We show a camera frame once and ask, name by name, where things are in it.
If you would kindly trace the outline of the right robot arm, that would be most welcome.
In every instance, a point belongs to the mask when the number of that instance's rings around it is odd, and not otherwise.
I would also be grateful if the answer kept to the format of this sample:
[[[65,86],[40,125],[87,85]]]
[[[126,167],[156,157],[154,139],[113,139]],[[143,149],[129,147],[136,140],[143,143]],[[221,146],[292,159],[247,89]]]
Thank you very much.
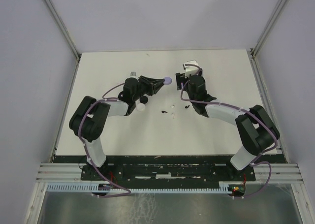
[[[243,109],[218,101],[207,93],[206,82],[201,70],[195,75],[176,73],[177,89],[188,94],[181,98],[190,102],[195,112],[206,118],[214,118],[236,126],[242,147],[230,159],[226,175],[231,180],[238,180],[244,174],[244,168],[254,163],[263,153],[270,151],[277,144],[280,133],[266,110],[261,105]]]

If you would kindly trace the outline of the purple earbud charging case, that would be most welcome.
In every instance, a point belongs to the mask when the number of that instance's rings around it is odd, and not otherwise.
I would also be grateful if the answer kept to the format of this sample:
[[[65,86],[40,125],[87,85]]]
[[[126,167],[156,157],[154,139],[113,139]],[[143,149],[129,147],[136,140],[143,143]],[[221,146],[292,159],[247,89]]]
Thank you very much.
[[[165,85],[170,85],[172,83],[172,78],[171,77],[164,77],[164,82]]]

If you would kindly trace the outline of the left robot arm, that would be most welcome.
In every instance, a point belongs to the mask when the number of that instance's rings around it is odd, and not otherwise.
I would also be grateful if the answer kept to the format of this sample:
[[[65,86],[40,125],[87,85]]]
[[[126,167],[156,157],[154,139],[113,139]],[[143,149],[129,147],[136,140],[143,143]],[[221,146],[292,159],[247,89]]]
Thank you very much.
[[[136,102],[143,96],[153,96],[164,86],[172,83],[170,77],[153,79],[145,76],[131,76],[124,83],[117,97],[95,99],[85,96],[69,121],[69,128],[83,142],[87,162],[93,166],[92,174],[99,180],[109,174],[104,165],[106,155],[100,136],[108,117],[128,116],[136,108]]]

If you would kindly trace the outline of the white earbud charging case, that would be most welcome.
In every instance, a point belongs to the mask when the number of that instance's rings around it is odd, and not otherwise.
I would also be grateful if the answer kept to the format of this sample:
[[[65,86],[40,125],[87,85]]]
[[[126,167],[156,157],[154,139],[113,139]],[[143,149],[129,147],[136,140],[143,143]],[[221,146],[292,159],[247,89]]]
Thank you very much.
[[[136,109],[140,112],[144,111],[146,109],[146,105],[143,104],[143,103],[139,103],[137,106],[136,106]]]

